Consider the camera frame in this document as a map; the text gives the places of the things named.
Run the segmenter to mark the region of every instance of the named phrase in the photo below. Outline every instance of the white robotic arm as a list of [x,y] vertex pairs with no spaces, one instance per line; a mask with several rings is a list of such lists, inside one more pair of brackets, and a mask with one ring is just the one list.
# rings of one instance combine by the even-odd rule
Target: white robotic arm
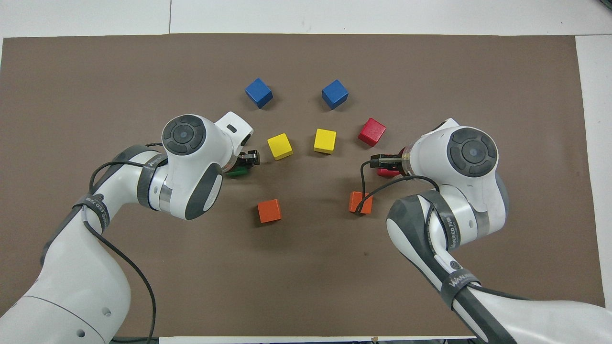
[[49,241],[33,286],[0,318],[0,343],[108,343],[128,312],[130,287],[92,231],[102,234],[127,203],[187,220],[205,213],[223,172],[259,164],[256,151],[241,153],[252,133],[232,112],[216,123],[186,114],[163,130],[167,156],[136,145],[115,157]]
[[529,301],[482,288],[449,253],[502,228],[506,188],[498,151],[484,132],[448,119],[399,155],[404,175],[426,176],[428,190],[397,200],[387,230],[401,253],[483,343],[612,343],[612,312],[571,301]]

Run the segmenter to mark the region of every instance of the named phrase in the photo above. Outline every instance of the cube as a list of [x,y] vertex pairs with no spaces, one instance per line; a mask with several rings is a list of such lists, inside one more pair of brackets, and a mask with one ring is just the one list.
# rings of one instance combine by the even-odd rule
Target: cube
[[381,177],[385,177],[385,178],[393,178],[399,175],[400,172],[399,171],[389,171],[386,168],[378,168],[376,171],[376,174],[378,174]]
[[[358,191],[351,192],[351,198],[349,199],[348,203],[348,210],[350,212],[355,212],[357,210],[357,205],[359,202],[361,202],[362,195],[363,193]],[[373,197],[370,197],[364,202],[364,207],[361,209],[361,214],[369,214],[372,212],[372,198]]]
[[272,156],[274,156],[274,160],[280,160],[293,154],[293,150],[291,149],[291,145],[289,144],[289,139],[287,138],[287,134],[285,133],[277,135],[273,138],[269,138],[268,146],[270,146],[270,151],[272,151]]
[[387,127],[380,124],[373,118],[368,119],[365,123],[364,128],[359,133],[358,138],[367,143],[370,147],[374,147],[378,140],[381,139],[381,136],[384,134],[384,131],[387,130]]
[[348,98],[348,91],[342,85],[340,80],[336,79],[323,89],[321,96],[329,108],[333,110],[338,107],[338,105],[345,102],[345,100]]
[[272,99],[272,90],[260,78],[255,79],[244,91],[260,109]]
[[243,174],[247,174],[247,173],[248,173],[248,168],[246,166],[239,166],[225,173],[225,175],[230,176],[230,177],[236,177],[236,176],[242,176]]
[[317,129],[315,135],[315,152],[331,154],[336,145],[336,132],[333,130]]
[[257,204],[257,211],[259,212],[259,220],[261,223],[272,222],[282,218],[278,200],[260,202]]

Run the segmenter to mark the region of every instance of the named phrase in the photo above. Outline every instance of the yellow cube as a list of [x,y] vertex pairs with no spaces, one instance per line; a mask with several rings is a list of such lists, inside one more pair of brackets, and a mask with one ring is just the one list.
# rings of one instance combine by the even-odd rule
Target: yellow cube
[[315,135],[315,152],[331,154],[336,145],[336,132],[333,130],[317,129]]
[[270,146],[270,150],[272,151],[274,160],[280,160],[293,154],[293,150],[291,149],[291,145],[289,144],[289,139],[287,138],[287,134],[285,133],[282,133],[273,138],[269,138],[268,146]]

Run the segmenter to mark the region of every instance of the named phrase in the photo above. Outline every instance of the orange cube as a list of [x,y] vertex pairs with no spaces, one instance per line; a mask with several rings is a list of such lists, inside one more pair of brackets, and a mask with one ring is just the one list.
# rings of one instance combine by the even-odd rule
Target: orange cube
[[282,218],[278,200],[260,202],[257,204],[257,210],[259,211],[259,220],[261,223],[276,221]]
[[[362,195],[363,193],[360,193],[358,191],[351,192],[351,199],[348,203],[348,211],[355,212],[355,210],[357,210],[357,205],[359,204],[359,202],[361,202]],[[361,209],[361,214],[369,214],[372,212],[372,198],[373,197],[370,197],[365,200],[364,207]]]

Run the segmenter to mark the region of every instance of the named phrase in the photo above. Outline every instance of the blue cube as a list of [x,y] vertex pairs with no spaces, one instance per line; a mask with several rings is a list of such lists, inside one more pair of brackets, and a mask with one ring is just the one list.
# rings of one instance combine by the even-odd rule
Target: blue cube
[[348,98],[348,91],[342,85],[340,80],[336,79],[333,83],[327,85],[321,93],[323,100],[329,105],[330,109],[335,109],[338,105],[345,102]]
[[260,109],[272,99],[272,90],[260,78],[255,79],[244,91]]

